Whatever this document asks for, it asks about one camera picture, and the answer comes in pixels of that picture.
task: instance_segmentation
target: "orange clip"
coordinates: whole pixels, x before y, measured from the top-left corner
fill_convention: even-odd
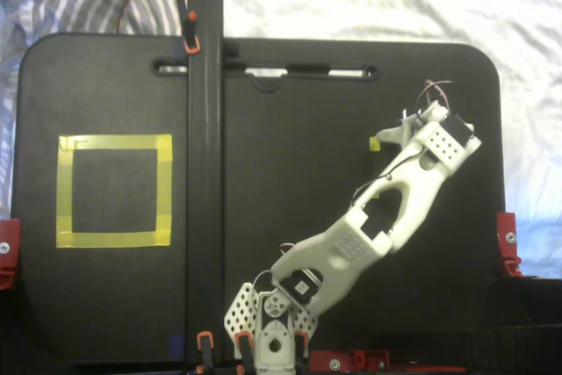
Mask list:
[[[236,339],[236,346],[238,346],[238,350],[240,350],[240,337],[248,337],[249,347],[254,347],[254,337],[249,331],[241,331],[240,333],[236,333],[234,338]]]
[[[195,47],[194,48],[190,48],[187,45],[187,41],[185,41],[185,39],[184,39],[184,46],[185,46],[185,51],[188,54],[195,54],[195,53],[199,53],[201,51],[201,45],[199,44],[199,37],[197,35],[195,36]]]
[[[300,335],[301,337],[305,337],[305,347],[308,347],[308,333],[303,331],[295,331],[295,336]]]
[[[213,333],[211,333],[211,331],[201,331],[199,334],[197,334],[197,348],[199,349],[199,351],[201,351],[201,339],[203,337],[209,337],[209,340],[211,342],[211,349],[214,349]]]

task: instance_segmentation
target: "wrinkled fabric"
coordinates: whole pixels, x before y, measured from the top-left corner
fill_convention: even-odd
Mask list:
[[[51,32],[114,32],[122,2],[0,0],[2,212],[9,210],[14,98],[23,52]],[[485,52],[501,79],[506,200],[517,214],[522,269],[560,278],[561,6],[562,0],[225,0],[225,34],[461,42]],[[174,0],[132,0],[122,25],[126,33],[179,34]]]

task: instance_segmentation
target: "yellow tape square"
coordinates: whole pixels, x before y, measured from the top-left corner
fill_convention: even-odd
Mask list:
[[[78,149],[155,149],[156,229],[150,232],[84,233],[72,231],[72,171]],[[172,226],[172,136],[77,135],[59,137],[56,176],[57,248],[138,248],[169,246]]]

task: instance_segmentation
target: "striped fabric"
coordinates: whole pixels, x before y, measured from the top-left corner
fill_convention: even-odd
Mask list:
[[[54,32],[115,32],[125,0],[0,0],[0,215],[8,215],[14,104],[25,50]],[[176,0],[131,0],[120,32],[179,34]]]

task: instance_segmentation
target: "red bracket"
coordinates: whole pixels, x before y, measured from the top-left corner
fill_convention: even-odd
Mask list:
[[[0,220],[0,290],[16,285],[20,233],[20,220]]]
[[[388,350],[311,351],[308,370],[311,372],[388,371]]]
[[[522,259],[517,255],[517,227],[514,213],[496,215],[498,243],[500,244],[501,274],[505,277],[523,277],[519,264]]]

